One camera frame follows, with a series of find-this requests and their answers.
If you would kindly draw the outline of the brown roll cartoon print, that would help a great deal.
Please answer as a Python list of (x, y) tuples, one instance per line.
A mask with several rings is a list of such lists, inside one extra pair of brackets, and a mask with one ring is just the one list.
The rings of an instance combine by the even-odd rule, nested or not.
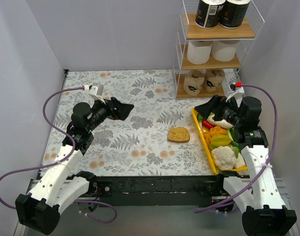
[(197, 96), (205, 80), (205, 75), (199, 70), (189, 71), (184, 78), (183, 89), (190, 96)]

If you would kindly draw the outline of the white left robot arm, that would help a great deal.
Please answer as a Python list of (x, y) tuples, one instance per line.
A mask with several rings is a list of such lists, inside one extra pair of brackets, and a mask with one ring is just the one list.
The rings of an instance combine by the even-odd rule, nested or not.
[(71, 122), (53, 166), (25, 195), (20, 194), (15, 207), (19, 222), (45, 235), (51, 234), (59, 223), (64, 210), (78, 197), (93, 196), (97, 184), (95, 175), (80, 172), (64, 185), (74, 166), (83, 158), (94, 137), (92, 131), (104, 120), (125, 120), (134, 105), (121, 103), (115, 97), (96, 100), (93, 106), (81, 102), (73, 107)]

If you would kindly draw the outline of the white paper roll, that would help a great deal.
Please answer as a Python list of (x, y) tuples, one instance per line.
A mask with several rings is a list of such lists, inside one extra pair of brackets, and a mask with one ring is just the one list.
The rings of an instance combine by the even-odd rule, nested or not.
[(211, 55), (218, 61), (231, 61), (238, 49), (239, 40), (218, 40), (213, 42)]
[(212, 41), (189, 41), (187, 59), (192, 64), (206, 63), (210, 58), (212, 46)]

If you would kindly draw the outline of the brown roll barcode label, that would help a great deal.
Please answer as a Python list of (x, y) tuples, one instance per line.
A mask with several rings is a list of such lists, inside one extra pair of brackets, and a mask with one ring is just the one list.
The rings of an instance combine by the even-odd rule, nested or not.
[(207, 92), (216, 92), (221, 87), (224, 79), (225, 73), (223, 69), (207, 69), (203, 88)]

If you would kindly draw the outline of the black roll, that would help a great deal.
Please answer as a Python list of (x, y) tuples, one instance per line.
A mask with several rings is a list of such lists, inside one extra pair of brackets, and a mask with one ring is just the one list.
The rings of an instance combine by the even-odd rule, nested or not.
[(218, 25), (218, 18), (225, 0), (200, 0), (195, 24), (203, 29), (212, 29)]
[(250, 0), (227, 0), (220, 12), (218, 24), (227, 29), (237, 29), (242, 25)]

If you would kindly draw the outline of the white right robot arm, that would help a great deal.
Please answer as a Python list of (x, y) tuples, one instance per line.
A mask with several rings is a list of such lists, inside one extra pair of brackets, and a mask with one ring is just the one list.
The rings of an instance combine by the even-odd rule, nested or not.
[(225, 120), (235, 129), (233, 139), (241, 148), (248, 167), (247, 186), (239, 175), (224, 177), (215, 183), (220, 195), (230, 194), (242, 213), (242, 225), (248, 236), (284, 236), (297, 221), (294, 210), (287, 209), (277, 189), (270, 165), (270, 150), (263, 129), (258, 125), (261, 101), (244, 97), (241, 104), (235, 98), (215, 95), (195, 111), (207, 118), (214, 113), (216, 120)]

